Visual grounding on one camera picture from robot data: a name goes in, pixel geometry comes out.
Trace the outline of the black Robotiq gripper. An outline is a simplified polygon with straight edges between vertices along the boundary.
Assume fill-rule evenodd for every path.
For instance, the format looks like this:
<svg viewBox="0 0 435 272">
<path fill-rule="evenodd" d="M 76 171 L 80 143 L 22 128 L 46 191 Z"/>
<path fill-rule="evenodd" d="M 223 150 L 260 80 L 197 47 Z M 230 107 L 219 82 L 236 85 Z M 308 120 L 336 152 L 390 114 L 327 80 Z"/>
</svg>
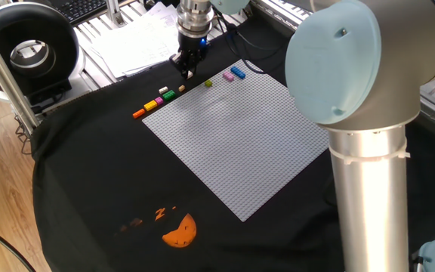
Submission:
<svg viewBox="0 0 435 272">
<path fill-rule="evenodd" d="M 207 55 L 208 40 L 206 37 L 191 38 L 179 32 L 178 42 L 179 52 L 171 55 L 169 61 L 184 79 L 191 79 Z"/>
</svg>

